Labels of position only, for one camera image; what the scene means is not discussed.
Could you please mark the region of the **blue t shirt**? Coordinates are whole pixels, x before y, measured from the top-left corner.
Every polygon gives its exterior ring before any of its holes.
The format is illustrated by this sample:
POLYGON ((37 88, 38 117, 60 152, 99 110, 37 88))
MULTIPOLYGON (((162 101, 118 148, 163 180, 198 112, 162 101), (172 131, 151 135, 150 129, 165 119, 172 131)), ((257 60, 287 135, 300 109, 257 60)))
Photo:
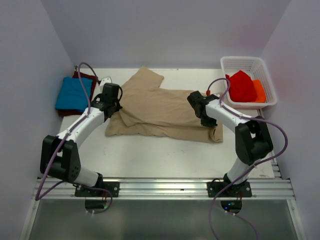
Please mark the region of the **blue t shirt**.
POLYGON ((77 111, 82 114, 88 107, 88 98, 91 96, 93 80, 89 78, 73 78, 66 76, 63 78, 55 109, 59 111, 77 111))

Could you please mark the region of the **beige t shirt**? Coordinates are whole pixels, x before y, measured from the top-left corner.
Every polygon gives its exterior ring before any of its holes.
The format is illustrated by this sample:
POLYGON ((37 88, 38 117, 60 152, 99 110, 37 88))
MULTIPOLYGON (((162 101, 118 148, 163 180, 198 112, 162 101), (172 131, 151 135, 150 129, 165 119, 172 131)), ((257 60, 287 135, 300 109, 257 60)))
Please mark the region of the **beige t shirt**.
POLYGON ((122 85, 122 109, 110 119, 105 136, 142 135, 178 140, 221 143, 223 125, 204 127, 187 97, 191 90, 164 89, 164 77, 141 67, 122 85))

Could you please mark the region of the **maroon t shirt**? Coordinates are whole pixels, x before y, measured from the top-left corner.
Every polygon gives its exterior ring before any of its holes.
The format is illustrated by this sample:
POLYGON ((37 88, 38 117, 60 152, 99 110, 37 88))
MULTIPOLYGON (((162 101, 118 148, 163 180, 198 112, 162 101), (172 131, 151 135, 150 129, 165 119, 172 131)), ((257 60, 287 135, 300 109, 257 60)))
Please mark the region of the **maroon t shirt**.
MULTIPOLYGON (((90 98, 89 98, 89 101, 91 101, 93 98, 93 94, 94 94, 96 85, 98 84, 98 78, 95 77, 94 75, 88 75, 88 74, 85 74, 82 72, 80 73, 80 77, 93 80, 90 98)), ((73 76, 71 78, 79 78, 78 72, 76 70, 74 71, 73 76)), ((60 117, 67 117, 67 116, 72 116, 72 115, 82 115, 78 111, 75 111, 75 110, 57 110, 57 113, 60 117)))

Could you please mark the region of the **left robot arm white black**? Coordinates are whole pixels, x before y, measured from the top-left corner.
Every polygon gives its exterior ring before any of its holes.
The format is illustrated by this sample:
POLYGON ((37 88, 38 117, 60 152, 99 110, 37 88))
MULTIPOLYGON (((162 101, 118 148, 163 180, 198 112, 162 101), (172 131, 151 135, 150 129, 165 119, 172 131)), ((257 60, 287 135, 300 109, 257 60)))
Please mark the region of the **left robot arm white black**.
POLYGON ((79 148, 96 128, 122 109, 122 94, 118 84, 104 84, 102 93, 72 125, 56 136, 47 135, 42 142, 40 172, 70 184, 85 185, 92 196, 101 195, 102 175, 82 167, 79 148))

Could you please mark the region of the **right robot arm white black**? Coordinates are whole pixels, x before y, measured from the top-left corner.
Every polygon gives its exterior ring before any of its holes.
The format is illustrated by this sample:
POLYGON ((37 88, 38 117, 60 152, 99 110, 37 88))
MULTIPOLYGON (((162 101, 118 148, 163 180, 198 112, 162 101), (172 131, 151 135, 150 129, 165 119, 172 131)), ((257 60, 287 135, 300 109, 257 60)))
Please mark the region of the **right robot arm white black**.
POLYGON ((267 124, 260 116, 242 114, 225 105, 214 94, 203 96, 194 91, 187 100, 202 126, 211 128, 220 122, 234 133, 237 158, 223 177, 222 189, 227 196, 235 196, 241 190, 240 184, 248 179, 249 168, 274 149, 267 124))

